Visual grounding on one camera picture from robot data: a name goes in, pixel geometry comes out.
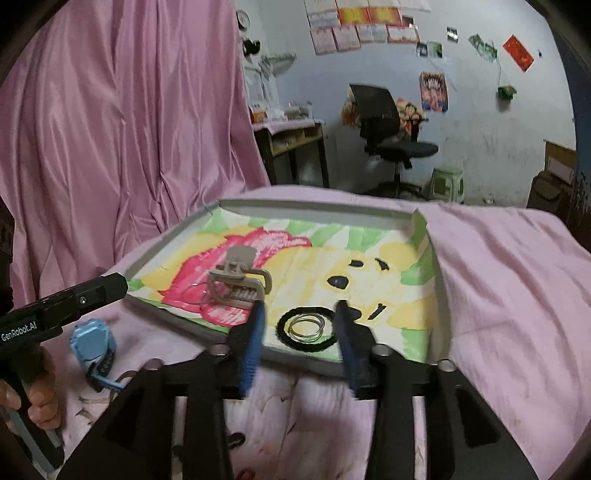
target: pink paint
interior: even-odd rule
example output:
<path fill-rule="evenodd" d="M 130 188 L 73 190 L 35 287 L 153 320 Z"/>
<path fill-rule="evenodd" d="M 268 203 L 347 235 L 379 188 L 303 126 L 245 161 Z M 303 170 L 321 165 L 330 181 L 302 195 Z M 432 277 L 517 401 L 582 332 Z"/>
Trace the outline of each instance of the pink paint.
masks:
<path fill-rule="evenodd" d="M 232 327 L 244 323 L 248 311 L 219 305 L 208 300 L 207 274 L 216 265 L 224 263 L 226 251 L 235 245 L 247 245 L 256 248 L 254 268 L 262 268 L 277 252 L 291 247 L 311 247 L 310 240 L 302 236 L 292 236 L 284 231 L 266 231 L 262 228 L 247 235 L 228 235 L 226 242 L 218 247 L 188 258 L 178 271 L 168 288 L 160 290 L 162 303 L 187 312 L 200 314 L 204 320 L 214 325 Z"/>

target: office chair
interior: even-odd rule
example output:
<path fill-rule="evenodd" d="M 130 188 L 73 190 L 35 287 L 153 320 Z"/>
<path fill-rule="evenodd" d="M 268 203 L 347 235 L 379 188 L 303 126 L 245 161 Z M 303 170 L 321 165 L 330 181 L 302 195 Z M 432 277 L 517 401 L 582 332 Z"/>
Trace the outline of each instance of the office chair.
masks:
<path fill-rule="evenodd" d="M 385 161 L 394 163 L 394 181 L 382 182 L 377 189 L 367 194 L 380 197 L 399 198 L 401 192 L 410 192 L 423 199 L 421 187 L 400 179 L 400 164 L 405 169 L 413 167 L 411 158 L 425 158 L 435 155 L 439 147 L 432 143 L 418 142 L 418 130 L 423 120 L 413 121 L 410 140 L 397 137 L 400 132 L 400 116 L 396 103 L 388 89 L 372 85 L 350 85 L 361 117 L 361 138 L 366 140 L 365 151 L 379 155 Z"/>

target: red envelope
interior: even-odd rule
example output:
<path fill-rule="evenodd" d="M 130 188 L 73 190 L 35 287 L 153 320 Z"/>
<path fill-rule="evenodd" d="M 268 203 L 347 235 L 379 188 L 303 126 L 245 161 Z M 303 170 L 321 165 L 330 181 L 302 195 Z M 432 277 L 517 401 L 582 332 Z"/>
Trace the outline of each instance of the red envelope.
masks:
<path fill-rule="evenodd" d="M 525 49 L 523 43 L 517 40 L 516 36 L 511 35 L 511 38 L 503 45 L 505 50 L 513 57 L 513 60 L 517 62 L 517 65 L 521 67 L 524 72 L 531 67 L 534 62 L 534 58 Z"/>

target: green plastic stool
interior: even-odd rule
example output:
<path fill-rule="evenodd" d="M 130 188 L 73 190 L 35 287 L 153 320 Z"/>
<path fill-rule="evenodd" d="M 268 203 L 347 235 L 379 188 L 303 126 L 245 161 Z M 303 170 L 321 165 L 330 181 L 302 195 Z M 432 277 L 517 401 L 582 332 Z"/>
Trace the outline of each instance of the green plastic stool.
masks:
<path fill-rule="evenodd" d="M 464 172 L 461 168 L 443 165 L 433 169 L 431 200 L 464 203 Z"/>

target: pink fabric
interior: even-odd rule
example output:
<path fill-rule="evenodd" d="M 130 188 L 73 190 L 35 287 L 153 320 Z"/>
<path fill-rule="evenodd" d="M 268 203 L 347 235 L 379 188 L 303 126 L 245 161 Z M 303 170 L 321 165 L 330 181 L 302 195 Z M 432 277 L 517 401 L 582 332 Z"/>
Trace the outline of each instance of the pink fabric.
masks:
<path fill-rule="evenodd" d="M 232 0 L 70 0 L 38 32 L 0 88 L 16 305 L 268 184 L 238 41 Z"/>
<path fill-rule="evenodd" d="M 271 187 L 245 196 L 314 200 L 411 212 L 419 208 L 441 265 L 452 317 L 451 357 L 548 480 L 591 418 L 591 255 L 554 216 L 535 210 L 412 203 L 309 187 Z M 125 271 L 153 242 L 130 253 Z M 122 301 L 90 316 L 109 322 L 118 342 L 113 377 L 148 358 L 167 363 L 201 347 L 149 310 Z M 67 387 L 69 454 L 88 431 L 80 396 L 96 398 L 64 335 L 47 343 Z M 91 406 L 99 414 L 104 406 Z M 257 478 L 361 480 L 374 403 L 355 401 L 344 382 L 261 367 L 244 402 L 226 406 L 230 431 L 246 434 L 232 452 L 236 472 Z M 424 477 L 424 458 L 417 478 Z"/>

